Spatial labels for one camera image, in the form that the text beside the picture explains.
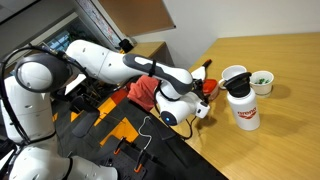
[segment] paper cup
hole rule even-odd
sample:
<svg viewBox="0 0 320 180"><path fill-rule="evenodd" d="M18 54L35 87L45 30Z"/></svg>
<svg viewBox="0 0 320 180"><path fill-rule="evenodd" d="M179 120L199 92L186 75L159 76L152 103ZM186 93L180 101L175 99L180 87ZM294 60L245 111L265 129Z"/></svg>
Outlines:
<svg viewBox="0 0 320 180"><path fill-rule="evenodd" d="M269 71L257 71L250 77L250 85L256 95L268 97L272 91L274 76Z"/></svg>
<svg viewBox="0 0 320 180"><path fill-rule="evenodd" d="M229 66L226 69L224 69L221 73L221 77L222 79L219 80L219 87L221 89L226 89L223 84L233 78L236 75L242 74L244 72L247 72L247 69L244 66L241 65L233 65L233 66Z"/></svg>

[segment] wire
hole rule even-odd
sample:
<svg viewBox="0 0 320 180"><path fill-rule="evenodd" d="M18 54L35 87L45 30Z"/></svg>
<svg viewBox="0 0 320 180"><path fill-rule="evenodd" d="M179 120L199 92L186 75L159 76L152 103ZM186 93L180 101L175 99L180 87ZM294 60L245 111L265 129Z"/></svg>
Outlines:
<svg viewBox="0 0 320 180"><path fill-rule="evenodd" d="M151 142L151 140L152 140L152 136L151 136L151 135L142 134L141 131L140 131L141 128L142 128L142 127L144 126L144 124L146 123L146 120L147 120L147 119L150 120L151 118L150 118L149 116L146 116L146 117L143 119L142 125L141 125L140 128L138 129L138 132L139 132L139 134L140 134L141 136L149 138L148 143L147 143L146 146L143 148L144 150L147 149L147 147L149 146L149 144L150 144L150 142Z"/></svg>

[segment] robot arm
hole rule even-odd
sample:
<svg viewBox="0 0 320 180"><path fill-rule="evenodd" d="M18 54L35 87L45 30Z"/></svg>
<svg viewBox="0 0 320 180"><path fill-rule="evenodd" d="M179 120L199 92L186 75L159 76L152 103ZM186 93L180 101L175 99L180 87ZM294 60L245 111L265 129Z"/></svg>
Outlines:
<svg viewBox="0 0 320 180"><path fill-rule="evenodd" d="M57 154L49 92L66 86L81 72L111 84L136 75L153 74L163 81L155 93L161 117L168 125L180 123L189 114L203 118L209 110L209 106L192 92L193 79L188 71L137 55L118 54L86 41L73 42L66 54L51 52L25 57L17 63L15 72L15 77L3 82L1 108L8 137L16 143L24 139L30 142L16 157L11 179L62 179L68 175L71 179L117 179L114 168ZM12 110L3 92L7 92ZM13 126L13 111L27 138Z"/></svg>
<svg viewBox="0 0 320 180"><path fill-rule="evenodd" d="M192 91L193 78L181 68L169 67L135 54L119 54L93 43L78 40L66 54L86 68L88 74L101 81L117 84L142 74L162 80L156 100L160 115L168 125L177 125L194 114L203 118L210 107Z"/></svg>
<svg viewBox="0 0 320 180"><path fill-rule="evenodd" d="M192 92L193 78L185 69L169 67L135 54L119 54L83 40L71 43L66 55L84 67L90 77L106 83L118 84L143 74L152 74L162 80L155 93L161 118L168 125L177 125L190 114L203 118L209 111L210 107ZM66 62L51 60L52 57L32 58L20 61L16 67L18 83L32 92L60 88L79 73Z"/></svg>

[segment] wooden table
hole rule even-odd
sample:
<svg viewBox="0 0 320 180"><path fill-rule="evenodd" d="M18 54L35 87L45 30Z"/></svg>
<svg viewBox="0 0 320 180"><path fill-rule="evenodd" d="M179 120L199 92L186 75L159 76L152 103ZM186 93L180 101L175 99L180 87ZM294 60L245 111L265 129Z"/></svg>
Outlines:
<svg viewBox="0 0 320 180"><path fill-rule="evenodd" d="M273 91L257 98L261 125L250 132L236 125L220 90L187 143L229 179L319 179L320 33L221 38L190 72L209 58L207 78L219 80L223 69L240 64L271 71ZM189 133L186 123L175 130Z"/></svg>

